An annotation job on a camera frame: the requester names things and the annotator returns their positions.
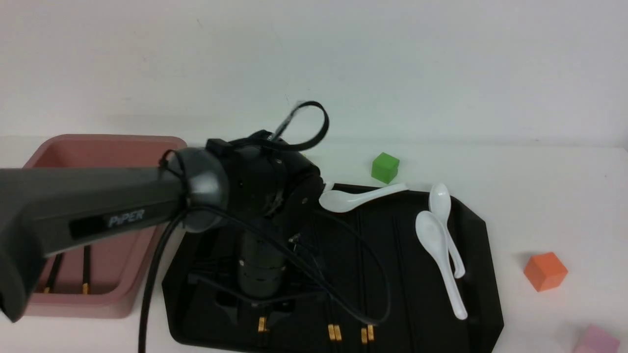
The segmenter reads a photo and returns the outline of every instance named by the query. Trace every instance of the orange cube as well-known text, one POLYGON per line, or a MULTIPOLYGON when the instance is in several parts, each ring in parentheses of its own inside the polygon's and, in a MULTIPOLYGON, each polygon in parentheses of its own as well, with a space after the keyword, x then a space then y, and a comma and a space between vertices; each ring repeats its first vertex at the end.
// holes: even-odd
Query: orange cube
POLYGON ((567 268, 555 253, 532 256, 524 270, 524 274, 536 291, 550 290, 560 286, 567 272, 567 268))

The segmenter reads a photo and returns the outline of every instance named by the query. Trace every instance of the black tray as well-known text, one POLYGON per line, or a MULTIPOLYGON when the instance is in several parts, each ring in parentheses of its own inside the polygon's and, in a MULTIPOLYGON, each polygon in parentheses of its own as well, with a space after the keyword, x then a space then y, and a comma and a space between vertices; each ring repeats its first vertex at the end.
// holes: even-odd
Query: black tray
MULTIPOLYGON (((336 190, 361 193, 370 187, 336 185, 336 190)), ((486 225, 460 201, 453 199, 449 230, 467 274, 458 289, 468 319, 457 320, 434 260, 416 238, 414 218, 428 208, 428 193, 403 192, 380 198, 336 215, 354 226, 375 249, 391 281, 389 319, 374 329, 364 345, 365 326, 329 299, 304 298, 292 316, 268 333, 257 332, 261 309, 243 306, 238 325, 214 305, 209 285, 189 285, 187 273, 195 256, 232 249, 233 228, 206 234, 186 234, 163 281, 168 324, 183 344, 244 352, 491 352, 504 327, 486 225), (342 341, 332 342, 328 325, 340 326, 342 341)), ((330 281, 369 316, 380 317, 385 293, 380 274, 355 239, 336 223, 314 216, 301 232, 318 246, 330 281)))

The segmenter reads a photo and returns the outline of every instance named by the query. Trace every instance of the pink cube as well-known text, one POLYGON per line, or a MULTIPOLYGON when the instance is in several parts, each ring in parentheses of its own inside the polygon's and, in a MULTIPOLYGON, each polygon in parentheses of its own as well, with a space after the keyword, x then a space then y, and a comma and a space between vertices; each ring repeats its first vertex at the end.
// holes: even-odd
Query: pink cube
POLYGON ((595 325, 588 327, 580 337, 573 353, 617 353, 619 340, 595 325))

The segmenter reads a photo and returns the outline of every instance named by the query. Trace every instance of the spoon handle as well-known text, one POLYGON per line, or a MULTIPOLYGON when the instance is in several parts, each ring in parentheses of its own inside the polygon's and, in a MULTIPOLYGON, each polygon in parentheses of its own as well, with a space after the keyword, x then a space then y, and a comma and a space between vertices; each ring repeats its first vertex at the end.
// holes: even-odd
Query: spoon handle
POLYGON ((359 196, 355 199, 357 203, 363 204, 364 202, 368 202, 374 200, 376 198, 380 198, 383 196, 390 195, 392 193, 402 192, 408 190, 408 186, 405 183, 390 185, 388 187, 378 188, 373 191, 360 193, 359 196))
POLYGON ((456 280, 453 279, 451 267, 449 267, 448 263, 439 263, 438 268, 440 269, 440 273, 443 276, 443 281, 445 282, 445 289, 447 290, 449 301, 452 303, 453 314, 456 315, 459 320, 465 320, 468 316, 467 309, 465 308, 464 303, 462 303, 462 298, 460 297, 460 292, 458 291, 456 280))
POLYGON ((462 258, 460 257, 460 253, 458 252, 458 248, 456 244, 453 242, 452 235, 449 233, 449 229, 447 229, 447 225, 444 225, 445 232, 447 233, 447 249, 449 249, 449 255, 451 255, 453 260, 453 267, 455 268, 455 272, 453 274, 456 278, 462 278, 465 275, 465 264, 462 263, 462 258))

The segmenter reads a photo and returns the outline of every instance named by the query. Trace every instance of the pink tray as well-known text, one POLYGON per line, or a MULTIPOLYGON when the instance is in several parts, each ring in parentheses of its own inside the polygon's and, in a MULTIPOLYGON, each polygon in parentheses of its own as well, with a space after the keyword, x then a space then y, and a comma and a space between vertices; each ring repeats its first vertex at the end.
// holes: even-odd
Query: pink tray
MULTIPOLYGON (((24 168, 155 166, 166 149, 186 146, 169 136, 61 135, 44 142, 24 168)), ((91 294, 82 294, 83 248, 65 253, 54 293, 42 293, 49 259, 26 315, 122 318, 131 313, 163 226, 92 245, 91 294)))

